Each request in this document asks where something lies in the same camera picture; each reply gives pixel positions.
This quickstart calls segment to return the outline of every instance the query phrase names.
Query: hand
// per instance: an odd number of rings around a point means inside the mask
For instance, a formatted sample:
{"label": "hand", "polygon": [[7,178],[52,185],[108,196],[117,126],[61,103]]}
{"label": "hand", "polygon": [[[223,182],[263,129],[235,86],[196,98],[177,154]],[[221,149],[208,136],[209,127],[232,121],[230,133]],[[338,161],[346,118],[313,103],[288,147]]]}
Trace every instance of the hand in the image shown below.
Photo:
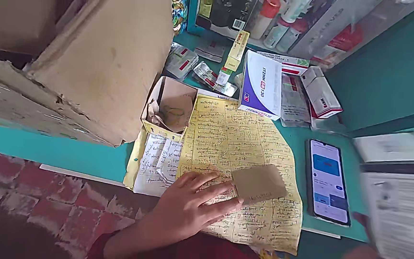
{"label": "hand", "polygon": [[239,209],[244,202],[239,197],[204,204],[234,187],[232,181],[227,181],[199,190],[218,176],[217,172],[183,174],[167,188],[152,212],[110,238],[104,249],[105,258],[121,258],[176,243]]}
{"label": "hand", "polygon": [[[373,240],[370,230],[368,229],[369,218],[367,215],[354,212],[353,217],[365,228],[365,233],[370,242]],[[343,255],[342,259],[377,259],[380,258],[378,251],[371,244],[362,245],[354,248]]]}

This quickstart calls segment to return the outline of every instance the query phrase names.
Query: red bottle cap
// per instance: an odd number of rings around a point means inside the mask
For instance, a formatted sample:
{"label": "red bottle cap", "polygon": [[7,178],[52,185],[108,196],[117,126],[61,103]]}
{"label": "red bottle cap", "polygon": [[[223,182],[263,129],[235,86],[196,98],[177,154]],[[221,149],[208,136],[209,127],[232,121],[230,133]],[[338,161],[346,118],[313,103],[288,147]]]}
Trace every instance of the red bottle cap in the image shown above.
{"label": "red bottle cap", "polygon": [[279,17],[279,20],[277,20],[277,23],[280,24],[280,25],[282,25],[282,26],[285,26],[285,27],[292,26],[292,24],[289,24],[288,22],[284,21],[284,19],[282,19],[282,16]]}
{"label": "red bottle cap", "polygon": [[300,33],[303,33],[308,29],[308,22],[304,18],[296,19],[296,21],[292,23],[292,28]]}
{"label": "red bottle cap", "polygon": [[264,0],[260,14],[267,18],[273,18],[279,12],[281,2],[279,0]]}

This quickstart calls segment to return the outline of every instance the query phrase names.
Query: barcode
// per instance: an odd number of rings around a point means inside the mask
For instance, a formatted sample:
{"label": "barcode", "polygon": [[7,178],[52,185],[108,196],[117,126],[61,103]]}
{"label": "barcode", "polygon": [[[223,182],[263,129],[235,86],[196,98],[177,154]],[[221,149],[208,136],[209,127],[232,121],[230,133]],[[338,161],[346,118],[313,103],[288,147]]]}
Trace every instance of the barcode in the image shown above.
{"label": "barcode", "polygon": [[243,30],[245,26],[245,21],[234,19],[233,28],[238,30]]}

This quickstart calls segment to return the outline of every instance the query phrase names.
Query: phone screen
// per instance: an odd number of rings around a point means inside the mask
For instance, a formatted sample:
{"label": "phone screen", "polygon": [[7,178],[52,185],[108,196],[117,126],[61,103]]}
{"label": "phone screen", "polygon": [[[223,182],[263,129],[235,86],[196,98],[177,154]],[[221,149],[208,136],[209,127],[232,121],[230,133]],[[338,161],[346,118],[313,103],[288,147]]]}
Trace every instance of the phone screen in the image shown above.
{"label": "phone screen", "polygon": [[348,223],[348,202],[337,147],[311,140],[314,213]]}

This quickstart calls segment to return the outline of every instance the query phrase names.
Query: purple and white box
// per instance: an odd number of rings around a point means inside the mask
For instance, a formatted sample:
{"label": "purple and white box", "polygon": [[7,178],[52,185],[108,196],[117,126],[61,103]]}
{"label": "purple and white box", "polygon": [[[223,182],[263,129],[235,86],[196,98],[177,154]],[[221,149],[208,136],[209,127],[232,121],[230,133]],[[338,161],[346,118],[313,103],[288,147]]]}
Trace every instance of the purple and white box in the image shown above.
{"label": "purple and white box", "polygon": [[281,117],[282,64],[256,52],[245,54],[239,109],[277,120]]}

